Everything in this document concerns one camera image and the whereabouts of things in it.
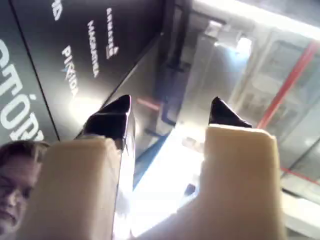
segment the person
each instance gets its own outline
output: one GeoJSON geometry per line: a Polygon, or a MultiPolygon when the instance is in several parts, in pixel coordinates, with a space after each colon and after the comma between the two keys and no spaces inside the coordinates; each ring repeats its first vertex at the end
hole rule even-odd
{"type": "Polygon", "coordinates": [[[0,240],[15,238],[48,147],[31,140],[0,147],[0,240]]]}

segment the blonde hair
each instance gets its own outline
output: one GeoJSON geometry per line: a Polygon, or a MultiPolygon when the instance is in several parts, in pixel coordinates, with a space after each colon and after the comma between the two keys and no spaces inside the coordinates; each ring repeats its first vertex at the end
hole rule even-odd
{"type": "Polygon", "coordinates": [[[8,142],[0,147],[0,167],[4,166],[15,156],[32,158],[41,163],[50,145],[44,141],[19,140],[8,142]]]}

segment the nose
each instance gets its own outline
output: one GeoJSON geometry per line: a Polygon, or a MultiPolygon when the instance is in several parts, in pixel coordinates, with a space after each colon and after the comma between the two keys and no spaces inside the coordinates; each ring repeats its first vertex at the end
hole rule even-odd
{"type": "Polygon", "coordinates": [[[17,189],[8,192],[2,200],[2,204],[6,205],[7,207],[14,207],[17,205],[17,203],[18,203],[18,190],[17,189]]]}

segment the black wall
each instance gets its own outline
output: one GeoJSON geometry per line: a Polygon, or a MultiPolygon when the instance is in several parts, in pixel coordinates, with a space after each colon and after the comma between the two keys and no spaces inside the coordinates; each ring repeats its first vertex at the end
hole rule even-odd
{"type": "MultiPolygon", "coordinates": [[[[161,32],[164,9],[163,0],[11,0],[10,4],[61,140],[79,133],[138,62],[161,32]],[[112,45],[118,51],[108,57],[107,47],[112,45]]],[[[3,20],[0,26],[3,32],[3,20]]],[[[22,42],[18,45],[26,55],[22,42]]],[[[49,122],[47,116],[44,124],[49,122]]]]}
{"type": "Polygon", "coordinates": [[[57,136],[18,25],[0,1],[0,144],[57,136]]]}

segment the red line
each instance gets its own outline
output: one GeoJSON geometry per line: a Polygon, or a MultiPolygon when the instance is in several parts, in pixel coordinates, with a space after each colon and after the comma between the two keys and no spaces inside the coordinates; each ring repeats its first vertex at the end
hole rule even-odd
{"type": "Polygon", "coordinates": [[[319,43],[316,41],[312,41],[308,47],[304,50],[303,54],[301,55],[298,62],[293,67],[291,73],[281,86],[280,90],[272,100],[272,103],[267,108],[267,110],[264,113],[263,118],[257,125],[258,129],[264,129],[268,125],[268,123],[271,121],[272,117],[278,110],[280,104],[283,102],[285,96],[289,92],[289,90],[295,85],[295,83],[299,80],[302,73],[305,71],[308,64],[312,61],[314,58],[314,55],[318,51],[319,43]]]}
{"type": "Polygon", "coordinates": [[[288,173],[288,174],[294,175],[294,176],[296,176],[296,177],[298,177],[298,178],[300,178],[300,179],[304,179],[304,180],[306,180],[306,181],[308,181],[308,182],[310,182],[310,183],[313,183],[313,184],[316,184],[316,185],[319,185],[319,186],[320,186],[320,183],[318,183],[318,182],[315,181],[315,180],[312,180],[310,177],[307,177],[307,176],[305,176],[305,175],[302,175],[302,174],[300,174],[300,173],[291,171],[291,170],[289,170],[289,169],[287,169],[287,168],[283,168],[283,167],[281,167],[281,170],[284,171],[284,172],[286,172],[286,173],[288,173]]]}
{"type": "Polygon", "coordinates": [[[160,111],[160,104],[155,104],[155,103],[152,103],[150,101],[147,101],[147,100],[144,100],[144,99],[141,99],[141,98],[138,98],[137,99],[137,102],[138,104],[141,104],[147,108],[150,108],[152,110],[155,110],[155,111],[160,111]]]}

